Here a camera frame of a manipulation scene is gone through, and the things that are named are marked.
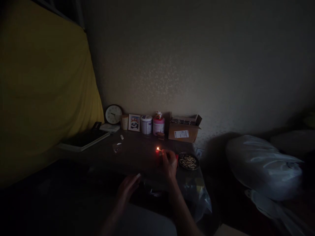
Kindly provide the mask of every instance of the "picture frame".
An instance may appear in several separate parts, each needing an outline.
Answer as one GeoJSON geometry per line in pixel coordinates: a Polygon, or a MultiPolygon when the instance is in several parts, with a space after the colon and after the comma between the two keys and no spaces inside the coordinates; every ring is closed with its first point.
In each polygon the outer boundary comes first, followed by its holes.
{"type": "Polygon", "coordinates": [[[128,130],[140,132],[141,115],[129,114],[128,130]]]}

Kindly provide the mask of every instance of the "panda picture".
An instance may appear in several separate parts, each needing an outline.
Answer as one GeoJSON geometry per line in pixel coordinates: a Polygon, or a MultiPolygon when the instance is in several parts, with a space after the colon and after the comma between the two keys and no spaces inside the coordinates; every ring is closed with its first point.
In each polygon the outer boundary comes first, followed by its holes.
{"type": "Polygon", "coordinates": [[[140,131],[140,116],[129,115],[129,130],[140,131]]]}
{"type": "Polygon", "coordinates": [[[139,123],[135,118],[132,118],[132,120],[131,120],[131,128],[132,129],[138,129],[139,128],[139,123]]]}

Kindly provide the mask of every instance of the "small container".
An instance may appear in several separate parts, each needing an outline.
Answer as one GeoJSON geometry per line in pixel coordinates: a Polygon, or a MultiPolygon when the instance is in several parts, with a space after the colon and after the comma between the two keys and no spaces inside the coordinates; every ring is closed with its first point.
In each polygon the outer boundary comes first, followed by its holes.
{"type": "Polygon", "coordinates": [[[143,115],[140,118],[141,120],[141,132],[143,134],[152,133],[152,116],[143,115]]]}
{"type": "Polygon", "coordinates": [[[122,115],[120,118],[120,122],[121,122],[121,128],[123,130],[128,130],[129,116],[128,115],[122,115]]]}
{"type": "Polygon", "coordinates": [[[153,134],[157,136],[158,132],[164,133],[165,118],[153,118],[153,134]]]}

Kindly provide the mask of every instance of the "hand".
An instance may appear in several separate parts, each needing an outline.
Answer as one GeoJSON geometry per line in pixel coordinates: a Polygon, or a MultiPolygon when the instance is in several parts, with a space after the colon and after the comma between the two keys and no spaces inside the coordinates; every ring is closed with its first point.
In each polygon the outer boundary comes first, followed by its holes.
{"type": "Polygon", "coordinates": [[[121,215],[130,200],[131,195],[139,187],[141,177],[137,175],[128,175],[119,185],[116,196],[116,209],[121,215]]]}
{"type": "Polygon", "coordinates": [[[170,150],[162,150],[163,155],[163,169],[164,174],[167,180],[172,180],[176,178],[176,168],[177,168],[177,159],[175,153],[170,150]]]}

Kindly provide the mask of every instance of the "textured wallpaper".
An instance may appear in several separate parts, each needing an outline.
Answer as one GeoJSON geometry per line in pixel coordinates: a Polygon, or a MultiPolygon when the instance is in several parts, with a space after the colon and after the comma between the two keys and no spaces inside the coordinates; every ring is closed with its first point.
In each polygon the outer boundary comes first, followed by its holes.
{"type": "Polygon", "coordinates": [[[315,104],[313,16],[307,4],[255,4],[86,1],[103,106],[200,114],[208,163],[235,133],[285,126],[315,104]]]}

